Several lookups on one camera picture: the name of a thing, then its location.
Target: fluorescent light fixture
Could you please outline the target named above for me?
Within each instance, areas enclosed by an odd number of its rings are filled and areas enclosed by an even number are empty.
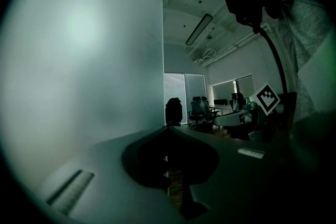
[[[195,30],[193,33],[189,36],[187,42],[185,43],[186,45],[190,46],[196,38],[201,34],[201,32],[205,29],[205,27],[211,22],[212,16],[210,14],[205,14],[200,23],[196,26]]]

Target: table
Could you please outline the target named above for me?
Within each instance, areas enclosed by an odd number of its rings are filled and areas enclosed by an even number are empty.
[[[209,108],[213,110],[216,110],[216,109],[220,110],[221,115],[225,115],[225,114],[232,112],[231,105],[214,104],[214,105],[209,105]]]

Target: ceiling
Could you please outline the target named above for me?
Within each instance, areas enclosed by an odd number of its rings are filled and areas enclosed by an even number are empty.
[[[206,13],[213,16],[212,22],[191,46],[185,45]],[[202,50],[218,50],[251,31],[251,28],[236,22],[235,16],[228,12],[224,0],[163,0],[163,31],[165,46],[180,45],[191,50],[198,45]],[[212,39],[206,39],[210,31]]]

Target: desk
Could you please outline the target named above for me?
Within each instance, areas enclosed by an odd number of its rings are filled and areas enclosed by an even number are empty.
[[[216,109],[220,110],[221,115],[225,115],[225,114],[228,114],[228,113],[232,112],[231,105],[214,104],[214,105],[209,105],[209,108],[213,109],[213,110],[216,110]]]

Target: office room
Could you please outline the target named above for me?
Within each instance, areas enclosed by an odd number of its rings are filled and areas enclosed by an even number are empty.
[[[287,28],[286,1],[8,0],[4,212],[204,224],[325,211],[336,35],[320,3],[323,31],[302,14]]]

